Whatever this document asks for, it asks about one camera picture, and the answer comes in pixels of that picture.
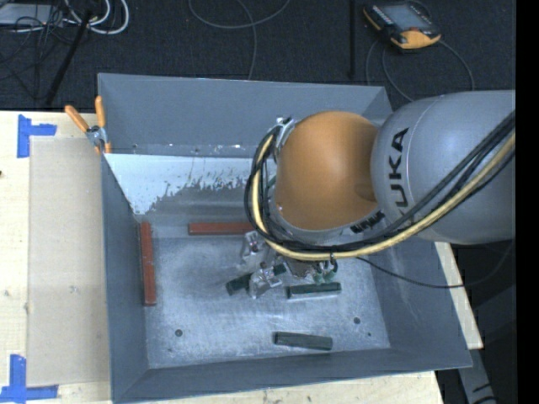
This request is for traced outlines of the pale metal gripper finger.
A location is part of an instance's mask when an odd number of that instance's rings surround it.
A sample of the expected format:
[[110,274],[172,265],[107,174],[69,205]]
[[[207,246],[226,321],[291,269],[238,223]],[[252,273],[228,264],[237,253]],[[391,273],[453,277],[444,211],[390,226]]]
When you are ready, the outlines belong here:
[[283,282],[274,268],[259,268],[249,276],[248,294],[251,298],[258,299],[267,291],[282,285]]
[[240,251],[239,268],[251,270],[265,268],[270,265],[270,247],[257,231],[249,231],[243,236]]

